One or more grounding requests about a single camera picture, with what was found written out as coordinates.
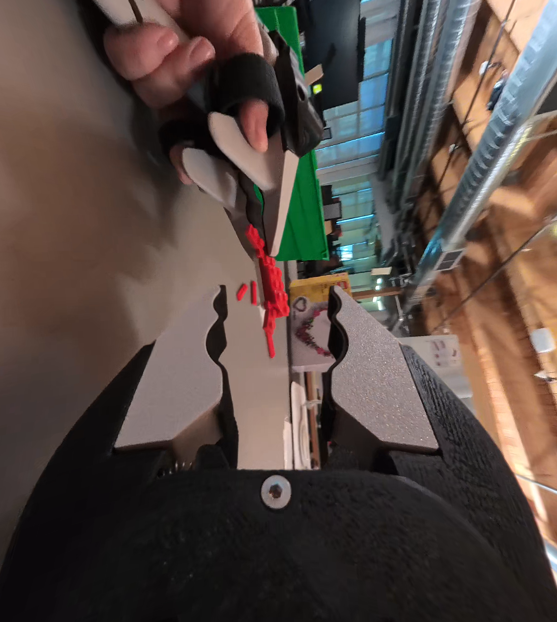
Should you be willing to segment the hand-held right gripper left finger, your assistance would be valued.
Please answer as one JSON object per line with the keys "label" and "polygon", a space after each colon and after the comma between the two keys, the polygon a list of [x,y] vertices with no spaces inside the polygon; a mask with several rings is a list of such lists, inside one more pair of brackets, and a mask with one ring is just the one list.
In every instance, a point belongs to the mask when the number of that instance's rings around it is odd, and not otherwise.
{"label": "hand-held right gripper left finger", "polygon": [[225,285],[190,303],[154,341],[114,447],[163,449],[177,465],[192,464],[198,450],[217,445],[237,468],[238,429],[228,372]]}

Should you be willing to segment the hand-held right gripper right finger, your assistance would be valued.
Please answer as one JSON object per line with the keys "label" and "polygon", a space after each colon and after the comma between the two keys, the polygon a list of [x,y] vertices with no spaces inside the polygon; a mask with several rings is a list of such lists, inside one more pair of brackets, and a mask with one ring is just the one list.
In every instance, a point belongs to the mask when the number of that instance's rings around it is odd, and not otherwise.
{"label": "hand-held right gripper right finger", "polygon": [[337,285],[328,297],[321,427],[333,450],[372,469],[391,452],[436,455],[439,443],[400,342]]}

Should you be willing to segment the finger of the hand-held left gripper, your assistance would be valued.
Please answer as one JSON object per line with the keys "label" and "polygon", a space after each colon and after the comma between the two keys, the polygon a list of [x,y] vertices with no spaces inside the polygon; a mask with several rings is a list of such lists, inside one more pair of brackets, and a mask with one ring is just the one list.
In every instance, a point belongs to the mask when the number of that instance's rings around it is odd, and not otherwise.
{"label": "finger of the hand-held left gripper", "polygon": [[266,231],[262,217],[262,200],[257,196],[254,183],[242,172],[236,173],[236,199],[233,207],[226,207],[231,225],[244,252],[252,261],[257,259],[256,249],[246,236],[249,226],[257,229],[259,237],[266,242]]}
{"label": "finger of the hand-held left gripper", "polygon": [[280,251],[299,158],[292,151],[283,150],[281,145],[270,145],[261,161],[259,189],[264,197],[262,218],[267,253],[275,257]]}

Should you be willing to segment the red and white lego assembly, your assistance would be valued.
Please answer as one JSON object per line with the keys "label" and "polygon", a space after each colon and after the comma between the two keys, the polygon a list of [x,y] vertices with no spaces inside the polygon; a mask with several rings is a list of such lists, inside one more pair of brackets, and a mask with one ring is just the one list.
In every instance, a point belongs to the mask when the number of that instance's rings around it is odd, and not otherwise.
{"label": "red and white lego assembly", "polygon": [[266,253],[266,244],[254,225],[247,226],[245,238],[252,250],[252,260],[257,269],[258,291],[264,313],[262,329],[266,337],[268,357],[273,359],[276,322],[289,315],[289,297],[285,291],[282,271],[276,260]]}

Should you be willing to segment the lego instruction booklet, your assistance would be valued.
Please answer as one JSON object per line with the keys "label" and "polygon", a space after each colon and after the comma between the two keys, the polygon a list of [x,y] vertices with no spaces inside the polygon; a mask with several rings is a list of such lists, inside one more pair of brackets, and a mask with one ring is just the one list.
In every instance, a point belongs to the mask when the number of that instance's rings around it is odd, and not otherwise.
{"label": "lego instruction booklet", "polygon": [[435,371],[450,373],[462,367],[460,341],[456,335],[427,335],[399,338]]}

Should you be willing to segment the white and yellow lego box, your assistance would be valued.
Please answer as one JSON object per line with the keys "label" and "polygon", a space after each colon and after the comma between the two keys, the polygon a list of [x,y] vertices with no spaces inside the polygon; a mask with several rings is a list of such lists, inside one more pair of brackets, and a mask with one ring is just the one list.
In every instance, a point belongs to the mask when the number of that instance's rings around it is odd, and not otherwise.
{"label": "white and yellow lego box", "polygon": [[322,373],[335,361],[328,347],[331,328],[328,301],[334,286],[352,296],[346,272],[297,279],[290,283],[291,367],[297,373]]}

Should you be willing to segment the person's left hand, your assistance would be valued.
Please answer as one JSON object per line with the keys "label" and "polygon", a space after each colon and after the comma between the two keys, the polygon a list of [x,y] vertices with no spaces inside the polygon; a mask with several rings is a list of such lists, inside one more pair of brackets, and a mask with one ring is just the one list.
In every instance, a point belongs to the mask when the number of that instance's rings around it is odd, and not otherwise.
{"label": "person's left hand", "polygon": [[265,58],[251,1],[160,1],[188,42],[155,23],[108,27],[104,50],[116,71],[161,120],[197,112],[187,91],[214,62],[251,53]]}

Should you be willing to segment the green plastic bin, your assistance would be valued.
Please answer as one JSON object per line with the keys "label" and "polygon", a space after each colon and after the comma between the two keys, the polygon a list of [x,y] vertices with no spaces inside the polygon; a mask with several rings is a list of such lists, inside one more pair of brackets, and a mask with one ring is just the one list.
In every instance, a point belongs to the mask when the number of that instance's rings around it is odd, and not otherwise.
{"label": "green plastic bin", "polygon": [[[256,13],[269,31],[276,30],[285,39],[304,72],[296,9],[290,6],[260,7],[256,8]],[[328,259],[317,167],[315,151],[299,160],[280,251],[276,256],[278,260]]]}

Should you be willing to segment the black ceiling tie rod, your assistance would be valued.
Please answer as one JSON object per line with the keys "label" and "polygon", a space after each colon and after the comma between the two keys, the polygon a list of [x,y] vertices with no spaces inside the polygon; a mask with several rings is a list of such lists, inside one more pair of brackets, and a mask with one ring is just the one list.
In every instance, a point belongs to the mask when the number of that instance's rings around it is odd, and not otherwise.
{"label": "black ceiling tie rod", "polygon": [[464,306],[474,299],[477,294],[481,293],[492,281],[494,281],[498,276],[500,276],[506,268],[511,264],[516,257],[526,251],[532,243],[536,242],[540,236],[545,234],[547,230],[551,229],[557,223],[557,211],[554,212],[551,216],[549,216],[542,224],[542,226],[536,230],[529,238],[527,238],[522,245],[520,245],[514,252],[512,252],[505,260],[501,261],[497,268],[490,273],[490,275],[477,287],[475,287],[469,294],[461,299],[461,302],[454,307],[454,309],[449,312],[444,318],[432,329],[432,333],[437,332],[445,324],[447,324],[460,310],[464,308]]}

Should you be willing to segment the black wall screen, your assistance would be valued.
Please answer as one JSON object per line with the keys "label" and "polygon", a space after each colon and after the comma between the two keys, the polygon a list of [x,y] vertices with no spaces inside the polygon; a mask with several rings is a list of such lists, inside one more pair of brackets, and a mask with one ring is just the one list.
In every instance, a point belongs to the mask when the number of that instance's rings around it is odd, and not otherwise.
{"label": "black wall screen", "polygon": [[352,103],[364,76],[366,20],[360,1],[305,1],[305,68],[321,65],[325,108]]}

